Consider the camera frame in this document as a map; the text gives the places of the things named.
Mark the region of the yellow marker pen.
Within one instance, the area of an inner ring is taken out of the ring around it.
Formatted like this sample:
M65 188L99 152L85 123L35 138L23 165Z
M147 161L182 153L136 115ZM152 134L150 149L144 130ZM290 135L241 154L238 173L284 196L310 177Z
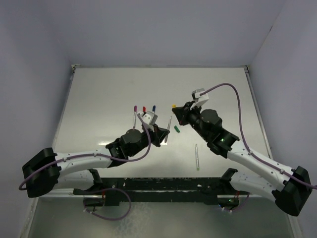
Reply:
M170 116L169 118L169 122L168 122L168 126L167 126L167 130L170 131L170 127L171 127L171 121L172 121L172 116ZM168 135L165 137L164 142L167 143L168 140Z

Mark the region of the purple marker pen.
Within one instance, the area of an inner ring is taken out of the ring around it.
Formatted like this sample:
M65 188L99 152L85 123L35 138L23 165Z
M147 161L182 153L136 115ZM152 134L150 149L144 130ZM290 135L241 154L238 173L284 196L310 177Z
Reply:
M137 112L134 111L134 115L133 115L133 129L135 129L135 127L136 127L136 117L137 117Z

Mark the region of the green marker pen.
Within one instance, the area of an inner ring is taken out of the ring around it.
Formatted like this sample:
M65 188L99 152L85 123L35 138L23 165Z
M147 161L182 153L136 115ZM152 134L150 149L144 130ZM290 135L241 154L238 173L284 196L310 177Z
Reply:
M195 159L196 159L196 170L200 170L200 164L199 164L199 152L198 152L198 145L195 144Z

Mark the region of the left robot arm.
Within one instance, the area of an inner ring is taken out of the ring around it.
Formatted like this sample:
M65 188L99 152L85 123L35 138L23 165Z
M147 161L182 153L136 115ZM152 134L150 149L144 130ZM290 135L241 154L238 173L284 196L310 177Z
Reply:
M42 149L22 167L24 181L19 190L30 198L40 197L54 189L74 188L97 194L102 189L99 168L120 166L151 145L160 147L168 129L157 125L140 132L130 129L103 148L81 153L56 153Z

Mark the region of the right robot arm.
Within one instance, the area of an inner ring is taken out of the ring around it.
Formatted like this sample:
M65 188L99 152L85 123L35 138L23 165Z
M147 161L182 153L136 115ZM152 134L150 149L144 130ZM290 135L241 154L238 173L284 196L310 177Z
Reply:
M235 190L260 195L271 201L283 212L299 216L312 193L309 173L301 166L292 168L255 152L238 136L222 127L222 119L212 109L201 110L187 102L172 109L180 125L190 125L216 155L230 159L256 173L247 176L242 172L220 182L221 190L232 194Z

